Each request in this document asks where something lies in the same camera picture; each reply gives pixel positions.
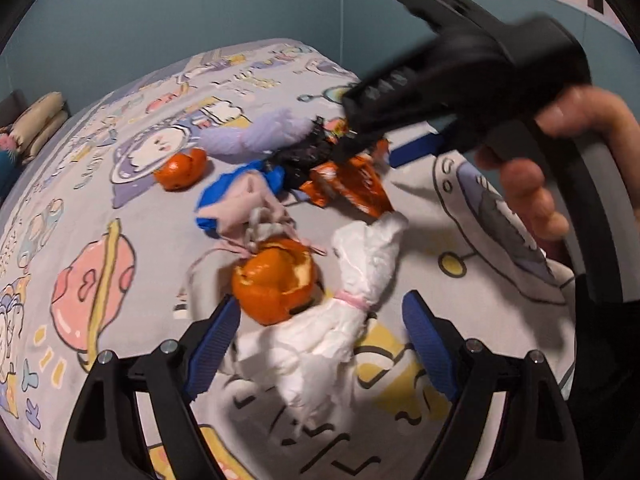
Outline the person right hand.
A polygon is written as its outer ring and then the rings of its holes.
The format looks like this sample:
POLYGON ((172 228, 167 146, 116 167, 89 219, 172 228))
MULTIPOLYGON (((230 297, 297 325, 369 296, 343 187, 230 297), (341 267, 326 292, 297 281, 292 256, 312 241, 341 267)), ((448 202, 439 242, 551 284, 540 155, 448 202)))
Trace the person right hand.
MULTIPOLYGON (((541 131, 552 138, 574 138, 593 131, 608 144, 625 181, 634 213, 639 212, 639 124, 622 98, 593 86, 564 92, 536 117, 541 131)), ((487 146, 475 155, 476 166, 496 170, 506 203, 533 234, 548 257, 568 263, 563 245, 568 220, 555 206, 541 168, 527 158, 502 162, 487 146)))

